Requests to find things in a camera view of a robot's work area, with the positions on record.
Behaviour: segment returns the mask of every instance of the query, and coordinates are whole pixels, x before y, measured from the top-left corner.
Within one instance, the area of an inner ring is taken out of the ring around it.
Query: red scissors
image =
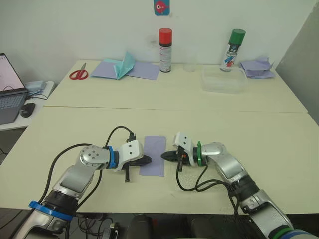
[[[72,80],[84,80],[88,78],[89,73],[84,70],[86,63],[83,64],[80,70],[74,71],[70,74],[70,79]]]

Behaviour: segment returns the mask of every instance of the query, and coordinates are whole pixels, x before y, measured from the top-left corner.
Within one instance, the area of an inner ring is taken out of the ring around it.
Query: green ring
[[[281,229],[279,232],[277,232],[275,235],[274,235],[274,237],[273,237],[273,239],[278,239],[278,238],[280,238],[283,234],[285,234],[285,233],[287,233],[287,232],[290,232],[290,231],[292,231],[293,229],[291,229],[291,228],[283,228],[283,229]]]
[[[200,141],[197,143],[197,164],[199,167],[202,166],[201,164],[201,144]]]

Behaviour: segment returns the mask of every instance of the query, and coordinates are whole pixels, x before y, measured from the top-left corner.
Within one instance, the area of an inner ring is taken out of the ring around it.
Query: scissors handle
[[[70,74],[70,79],[72,80],[84,80],[89,76],[86,70],[77,70]]]

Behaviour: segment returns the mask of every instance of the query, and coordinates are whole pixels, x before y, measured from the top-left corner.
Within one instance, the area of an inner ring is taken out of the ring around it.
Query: green cap
[[[229,43],[241,45],[245,34],[246,32],[242,29],[233,29],[233,32],[231,33],[231,36],[229,39]]]

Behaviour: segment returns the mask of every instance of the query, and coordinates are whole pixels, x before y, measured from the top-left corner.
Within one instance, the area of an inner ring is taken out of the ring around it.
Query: laptop
[[[23,106],[27,89],[7,56],[0,53],[0,124],[12,123]]]

